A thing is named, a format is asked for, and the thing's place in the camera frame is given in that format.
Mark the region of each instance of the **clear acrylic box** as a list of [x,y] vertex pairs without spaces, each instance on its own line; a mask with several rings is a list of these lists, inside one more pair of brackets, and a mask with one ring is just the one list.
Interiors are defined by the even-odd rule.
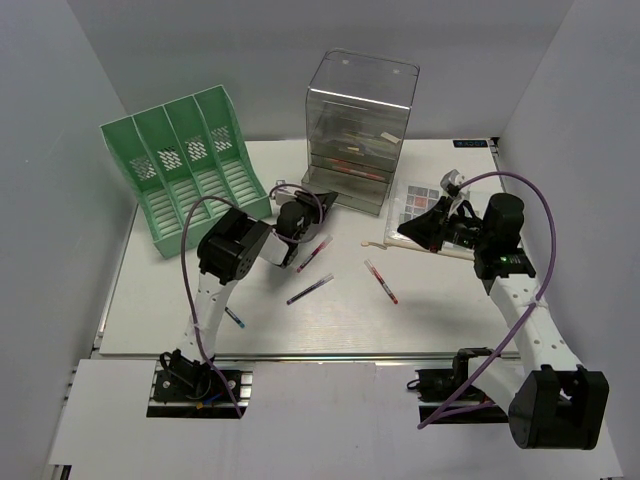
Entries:
[[307,91],[309,168],[302,183],[378,215],[398,165],[419,72],[398,60],[327,52]]

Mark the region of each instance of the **gray wall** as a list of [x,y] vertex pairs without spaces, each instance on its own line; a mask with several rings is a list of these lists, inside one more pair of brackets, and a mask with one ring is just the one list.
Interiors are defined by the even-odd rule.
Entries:
[[[639,18],[637,0],[576,1],[501,141],[501,168],[538,184],[555,213],[548,299],[576,353],[609,379],[608,423],[625,479],[640,479]],[[544,270],[544,214],[526,187],[508,187],[526,193],[526,234]]]
[[422,67],[413,137],[502,133],[572,0],[69,0],[129,113],[223,83],[249,139],[304,136],[333,47]]
[[0,470],[40,478],[133,202],[98,125],[124,114],[64,0],[0,15]]

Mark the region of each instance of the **white platform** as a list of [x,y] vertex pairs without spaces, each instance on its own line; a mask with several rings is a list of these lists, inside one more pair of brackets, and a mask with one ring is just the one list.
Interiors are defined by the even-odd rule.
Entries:
[[[278,179],[298,183],[306,166],[306,142],[248,142],[265,189]],[[494,170],[487,148],[455,149],[450,140],[407,141],[397,175],[439,183],[457,168],[468,177]],[[497,178],[477,184],[499,191]],[[302,273],[258,260],[236,288],[229,306],[247,327],[225,318],[218,353],[413,353],[455,352],[499,343],[507,332],[497,308],[475,277],[472,262],[403,248],[363,248],[381,242],[387,205],[380,217],[336,206],[324,226],[333,243]],[[297,265],[317,245],[301,247]],[[363,264],[371,258],[399,299],[393,305]],[[189,252],[192,286],[197,258]],[[285,300],[328,273],[335,280],[303,300]],[[173,350],[188,306],[178,258],[163,260],[138,215],[106,323],[102,354],[158,354]]]
[[506,425],[422,431],[411,367],[258,364],[242,420],[146,418],[155,362],[80,363],[50,457],[71,480],[600,480],[621,475],[606,426],[591,452],[520,450]]

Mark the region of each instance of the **purple cable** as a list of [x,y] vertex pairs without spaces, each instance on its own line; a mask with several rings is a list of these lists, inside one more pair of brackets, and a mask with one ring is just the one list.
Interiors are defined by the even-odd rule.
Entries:
[[231,203],[229,200],[225,200],[224,198],[216,197],[215,195],[205,195],[204,197],[200,197],[196,202],[191,206],[189,213],[187,214],[187,218],[184,222],[184,227],[182,228],[182,242],[180,244],[180,263],[182,264],[182,279],[184,280],[184,287],[187,290],[187,300],[189,301],[189,308],[191,309],[191,318],[193,319],[193,329],[196,334],[196,342],[198,343],[198,350],[200,350],[200,355],[202,359],[209,365],[211,370],[216,372],[225,388],[227,389],[227,393],[231,398],[231,402],[233,402],[233,406],[238,413],[238,418],[242,418],[242,411],[240,410],[240,406],[238,405],[238,401],[236,400],[235,395],[231,387],[229,387],[229,382],[227,381],[224,373],[216,367],[211,359],[207,356],[204,351],[204,346],[202,345],[202,338],[200,337],[200,325],[198,324],[198,314],[196,313],[196,305],[193,301],[193,295],[191,294],[191,286],[189,285],[189,276],[187,275],[187,233],[189,229],[189,223],[191,222],[191,217],[193,216],[193,212],[195,212],[196,208],[204,202],[205,200],[217,200],[222,203],[226,203],[230,207],[238,208],[236,205]]
[[[545,290],[549,286],[549,282],[551,281],[551,275],[553,275],[553,269],[556,264],[556,224],[553,221],[553,214],[551,213],[551,207],[549,207],[549,203],[547,202],[547,199],[544,198],[544,195],[542,194],[540,189],[536,187],[533,183],[531,183],[531,181],[527,180],[525,177],[517,173],[511,173],[511,172],[484,173],[482,175],[478,175],[477,177],[471,178],[466,182],[463,182],[462,185],[460,185],[460,189],[463,189],[471,185],[472,183],[477,182],[478,180],[482,180],[488,177],[495,177],[495,176],[515,178],[516,180],[520,180],[521,182],[527,184],[529,188],[531,188],[536,193],[536,195],[542,202],[544,211],[547,214],[547,218],[549,220],[549,230],[551,231],[551,257],[549,259],[549,268],[547,269],[547,274],[545,275],[544,280],[542,281],[540,290],[538,290],[538,293],[536,293],[535,295],[536,300],[540,301],[540,299],[542,299],[544,295]],[[515,337],[516,333],[518,333],[518,330],[520,330],[520,328],[524,325],[524,323],[529,319],[529,317],[531,316],[531,313],[535,308],[536,308],[535,303],[532,303],[527,307],[527,309],[524,311],[522,316],[513,325],[511,330],[509,330],[509,333],[507,333],[507,336],[504,337],[504,340],[500,342],[500,344],[496,347],[493,353],[491,353],[491,355],[487,357],[487,359],[482,363],[482,365],[480,365],[480,367],[478,367],[478,369],[475,372],[469,375],[469,378],[467,379],[467,381],[464,382],[462,385],[460,385],[460,387],[458,387],[458,389],[455,392],[453,392],[451,396],[449,396],[449,398],[447,398],[444,401],[444,403],[436,409],[435,412],[429,415],[429,417],[426,420],[424,420],[423,422],[420,422],[420,424],[418,425],[418,430],[422,430],[427,425],[442,418],[443,413],[445,413],[445,410],[448,407],[450,407],[451,404],[455,402],[458,399],[458,397],[462,395],[465,392],[465,390],[469,388],[473,384],[473,382],[475,382],[478,379],[480,375],[482,375],[482,373],[489,367],[491,362],[493,362],[503,352],[503,350],[507,347],[509,342],[513,340],[513,337]],[[464,411],[465,411],[464,408],[449,410],[446,412],[446,416],[448,417],[451,415],[455,415],[456,413],[463,413]]]
[[[272,198],[271,195],[273,195],[274,192],[278,190],[282,190],[283,188],[287,188],[287,187],[300,189],[303,192],[308,193],[311,196],[311,198],[313,198],[316,201],[316,203],[318,204],[318,214],[320,216],[320,220],[318,221],[318,223],[322,225],[322,222],[324,222],[324,211],[322,210],[322,202],[320,201],[318,196],[308,188],[303,187],[302,185],[296,185],[295,183],[281,183],[280,185],[276,185],[271,189],[271,191],[269,192],[269,198]],[[314,235],[308,240],[294,240],[293,238],[285,237],[284,235],[280,235],[279,233],[276,233],[276,235],[280,240],[284,240],[285,242],[290,242],[290,243],[307,243],[313,240],[314,238],[316,238],[316,236]]]
[[493,402],[484,402],[484,403],[479,403],[478,405],[470,405],[468,407],[460,407],[454,410],[447,410],[446,412],[443,412],[440,414],[440,416],[438,417],[438,420],[442,420],[443,418],[447,418],[447,417],[453,417],[454,415],[458,415],[460,413],[470,413],[470,412],[476,412],[478,410],[484,410],[485,408],[495,407],[495,405],[496,404]]

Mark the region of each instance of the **purple wire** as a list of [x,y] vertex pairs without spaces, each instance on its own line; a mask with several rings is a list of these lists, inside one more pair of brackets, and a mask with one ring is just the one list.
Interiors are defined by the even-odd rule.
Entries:
[[[280,185],[276,185],[271,189],[271,191],[269,192],[269,198],[272,198],[271,196],[278,190],[282,190],[283,188],[287,188],[287,187],[292,187],[292,188],[297,188],[299,190],[302,190],[303,192],[308,193],[311,196],[311,198],[313,198],[316,201],[316,203],[318,204],[318,214],[320,217],[318,223],[322,225],[322,222],[324,222],[324,211],[322,210],[322,202],[320,201],[318,196],[308,188],[303,187],[302,185],[296,185],[295,183],[281,183]],[[280,235],[279,233],[276,233],[276,235],[280,240],[284,240],[285,242],[290,242],[290,243],[307,243],[313,240],[314,238],[316,238],[316,236],[314,235],[308,240],[294,240],[293,238],[285,237],[284,235]]]
[[440,414],[440,416],[438,417],[438,420],[442,420],[443,418],[447,418],[447,417],[452,417],[460,413],[476,412],[478,410],[484,410],[485,408],[495,407],[495,406],[496,404],[493,402],[484,402],[484,403],[479,403],[478,405],[470,405],[468,407],[460,407],[454,410],[447,410],[446,412],[443,412]]
[[211,370],[216,372],[224,387],[227,389],[227,393],[231,398],[231,402],[238,413],[238,418],[242,418],[242,411],[240,410],[240,406],[238,405],[238,401],[236,400],[235,395],[231,387],[229,387],[229,382],[227,381],[224,373],[216,367],[211,359],[207,356],[207,353],[204,350],[204,346],[202,345],[202,338],[200,337],[200,325],[198,324],[198,314],[196,313],[196,305],[193,301],[193,295],[191,294],[191,286],[189,285],[189,275],[187,275],[187,233],[189,229],[189,223],[191,222],[191,217],[193,217],[193,213],[196,208],[204,202],[205,200],[217,200],[222,203],[226,203],[230,207],[238,208],[236,205],[231,203],[229,200],[225,200],[224,198],[216,197],[215,195],[205,195],[204,197],[200,197],[195,203],[191,206],[189,213],[187,214],[187,218],[184,222],[184,227],[182,228],[182,242],[180,244],[180,263],[182,264],[182,279],[184,280],[184,287],[187,290],[187,300],[189,301],[189,308],[191,309],[191,318],[193,319],[193,329],[196,334],[196,342],[198,343],[198,350],[200,350],[200,355],[202,359],[209,365]]
[[[549,268],[547,269],[547,274],[544,277],[544,280],[542,282],[542,285],[540,286],[540,290],[538,290],[538,293],[536,293],[535,298],[537,301],[540,301],[544,295],[545,290],[547,289],[547,287],[549,286],[549,282],[551,281],[551,276],[553,275],[553,269],[555,267],[556,264],[556,224],[553,221],[553,214],[551,213],[551,207],[549,207],[549,203],[547,202],[547,199],[544,197],[544,195],[542,194],[542,192],[540,191],[540,189],[538,187],[536,187],[533,183],[531,183],[531,181],[527,180],[525,177],[523,177],[522,175],[519,175],[517,173],[512,173],[512,172],[488,172],[488,173],[484,173],[482,175],[478,175],[477,177],[471,178],[469,180],[467,180],[466,182],[463,182],[462,185],[460,185],[460,189],[463,189],[469,185],[471,185],[472,183],[477,182],[478,180],[482,180],[488,177],[495,177],[495,176],[502,176],[502,177],[511,177],[511,178],[515,178],[516,180],[520,180],[521,182],[527,184],[529,186],[529,188],[531,188],[536,195],[538,196],[538,198],[540,199],[540,201],[542,202],[542,206],[544,207],[544,211],[547,214],[547,219],[549,220],[549,230],[551,231],[551,257],[549,259]],[[433,412],[431,415],[429,415],[429,417],[424,420],[423,422],[420,422],[420,424],[418,425],[418,430],[423,429],[424,427],[426,427],[427,425],[435,422],[436,420],[440,419],[443,417],[443,413],[445,413],[445,410],[451,406],[451,404],[453,402],[455,402],[458,397],[460,397],[460,395],[462,395],[465,390],[467,388],[469,388],[473,382],[475,382],[478,377],[480,375],[482,375],[482,373],[489,367],[489,365],[491,365],[491,362],[493,362],[502,352],[503,350],[507,347],[507,345],[509,344],[509,342],[511,340],[513,340],[513,337],[516,336],[516,333],[518,333],[518,330],[520,330],[520,328],[525,324],[525,322],[529,319],[529,317],[531,316],[531,313],[533,312],[533,310],[536,308],[536,304],[535,303],[531,303],[527,309],[524,311],[524,313],[522,314],[522,316],[518,319],[518,321],[513,325],[513,327],[511,328],[511,330],[509,330],[509,333],[507,333],[507,336],[504,337],[504,340],[502,340],[502,342],[500,342],[500,344],[496,347],[496,349],[493,351],[493,353],[491,353],[491,355],[489,355],[486,360],[482,363],[482,365],[480,365],[480,367],[478,367],[478,369],[473,372],[471,375],[469,375],[469,378],[467,379],[466,382],[464,382],[462,385],[460,385],[460,387],[458,387],[458,389],[453,392],[449,398],[447,398],[442,405],[440,405],[435,412]],[[456,415],[456,413],[463,413],[464,412],[464,408],[459,408],[459,409],[455,409],[455,410],[449,410],[446,412],[446,416],[451,416],[451,415]]]

